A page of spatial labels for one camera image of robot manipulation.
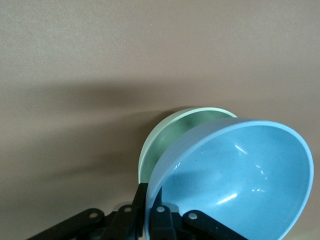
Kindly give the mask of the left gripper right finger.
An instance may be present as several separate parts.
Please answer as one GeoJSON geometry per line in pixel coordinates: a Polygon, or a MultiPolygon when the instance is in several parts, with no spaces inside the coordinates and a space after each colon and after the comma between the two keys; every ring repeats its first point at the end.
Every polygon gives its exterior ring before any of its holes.
{"type": "Polygon", "coordinates": [[[162,202],[159,190],[149,214],[151,240],[244,240],[245,237],[199,210],[183,215],[162,202]]]}

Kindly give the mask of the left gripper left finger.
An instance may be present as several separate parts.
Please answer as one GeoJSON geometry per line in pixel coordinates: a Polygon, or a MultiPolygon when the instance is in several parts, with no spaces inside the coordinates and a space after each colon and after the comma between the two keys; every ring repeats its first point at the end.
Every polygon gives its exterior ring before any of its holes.
{"type": "Polygon", "coordinates": [[[110,214],[86,209],[34,236],[31,240],[137,240],[143,235],[148,184],[140,183],[130,204],[110,214]]]}

